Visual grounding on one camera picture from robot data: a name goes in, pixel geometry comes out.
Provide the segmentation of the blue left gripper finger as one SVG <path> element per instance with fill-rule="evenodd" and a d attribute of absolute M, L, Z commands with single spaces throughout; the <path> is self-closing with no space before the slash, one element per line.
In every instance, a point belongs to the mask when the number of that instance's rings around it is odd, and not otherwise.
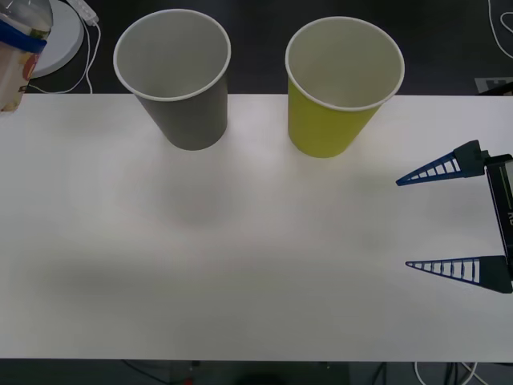
<path fill-rule="evenodd" d="M 0 21 L 0 41 L 30 53 L 41 53 L 47 44 L 46 40 L 30 37 L 4 21 Z"/>

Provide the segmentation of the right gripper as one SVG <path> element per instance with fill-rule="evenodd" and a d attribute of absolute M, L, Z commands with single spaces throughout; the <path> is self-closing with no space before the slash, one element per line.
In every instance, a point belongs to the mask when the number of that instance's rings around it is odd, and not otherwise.
<path fill-rule="evenodd" d="M 396 180 L 397 186 L 484 174 L 488 151 L 477 140 L 457 147 Z M 442 278 L 463 282 L 501 294 L 512 293 L 512 155 L 493 156 L 486 162 L 487 180 L 503 243 L 504 256 L 406 261 L 405 265 Z"/>

